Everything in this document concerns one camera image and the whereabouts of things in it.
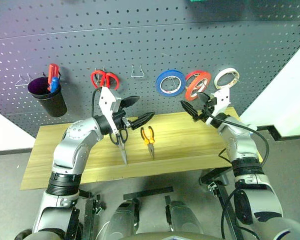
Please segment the scissors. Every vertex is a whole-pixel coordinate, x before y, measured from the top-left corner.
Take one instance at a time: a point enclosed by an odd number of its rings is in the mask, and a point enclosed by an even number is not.
[[[141,127],[141,129],[140,129],[140,133],[141,133],[142,139],[144,140],[144,144],[148,146],[148,150],[149,150],[149,153],[150,153],[152,159],[154,159],[155,158],[155,147],[154,147],[155,132],[154,132],[154,130],[152,129],[151,126],[149,126],[148,128],[149,128],[149,131],[150,131],[150,139],[147,138],[147,136],[145,134],[145,130],[144,130],[143,127]]]
[[[101,75],[101,80],[100,80],[99,86],[97,85],[99,81],[95,82],[95,79],[94,79],[94,77],[97,79],[96,75]],[[91,73],[90,78],[91,78],[92,85],[96,89],[100,88],[100,87],[104,87],[104,85],[107,88],[110,88],[110,79],[114,79],[116,81],[116,86],[115,86],[114,90],[117,90],[119,88],[119,85],[120,85],[119,78],[117,77],[117,75],[113,74],[112,72],[105,72],[105,71],[102,71],[102,70],[95,70],[93,73]]]
[[[128,164],[127,152],[125,148],[125,143],[128,140],[128,131],[126,128],[120,129],[118,134],[115,135],[115,140],[112,137],[112,133],[110,134],[111,142],[117,145],[120,149],[121,156],[125,165]]]

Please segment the pliers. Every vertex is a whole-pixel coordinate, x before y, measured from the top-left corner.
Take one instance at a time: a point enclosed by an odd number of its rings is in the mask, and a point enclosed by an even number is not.
[[[154,159],[155,158],[155,148],[154,148],[155,132],[154,132],[154,130],[152,129],[151,126],[149,126],[148,128],[149,128],[149,131],[150,131],[150,139],[147,138],[147,136],[145,134],[145,130],[144,130],[143,127],[141,127],[141,129],[140,129],[140,133],[141,133],[142,139],[144,140],[144,144],[148,146],[148,150],[149,150],[149,153],[150,153],[152,159]]]

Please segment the red tape roll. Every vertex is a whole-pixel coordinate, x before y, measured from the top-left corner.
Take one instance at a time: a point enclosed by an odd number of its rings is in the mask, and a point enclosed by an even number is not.
[[[199,74],[202,74],[204,72],[205,71],[202,71],[202,70],[192,71],[187,76],[185,76],[185,81],[188,81],[193,76],[197,77]]]
[[[207,87],[210,83],[210,80],[211,80],[211,74],[207,71],[202,71],[190,83],[189,87],[187,88],[187,90],[185,92],[185,99],[189,102],[195,100],[198,97],[198,95],[197,95],[197,93],[193,93],[193,91],[197,90],[198,92],[202,93],[203,91],[205,91],[207,89]]]

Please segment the wooden table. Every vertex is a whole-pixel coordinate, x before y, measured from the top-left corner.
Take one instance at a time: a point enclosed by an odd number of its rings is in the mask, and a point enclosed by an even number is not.
[[[229,107],[226,114],[239,118]],[[21,190],[46,188],[52,169],[53,153],[70,123],[41,126],[27,164]],[[150,120],[154,130],[154,160],[140,135],[140,129],[129,129],[125,149],[128,165],[109,136],[92,149],[81,183],[159,175],[198,169],[230,167],[218,157],[225,147],[212,126],[193,122],[186,112],[158,114]],[[149,135],[148,124],[144,126]]]

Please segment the blue tape roll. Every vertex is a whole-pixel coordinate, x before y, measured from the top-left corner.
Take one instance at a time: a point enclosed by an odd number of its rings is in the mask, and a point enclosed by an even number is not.
[[[172,91],[167,91],[161,87],[162,82],[168,77],[175,77],[175,78],[179,79],[177,89],[172,90]],[[179,72],[177,70],[164,71],[157,77],[157,79],[155,81],[156,90],[158,91],[158,93],[160,93],[162,96],[165,96],[165,97],[177,96],[178,94],[183,92],[185,87],[186,87],[186,77],[185,77],[185,75],[183,75],[182,72]]]

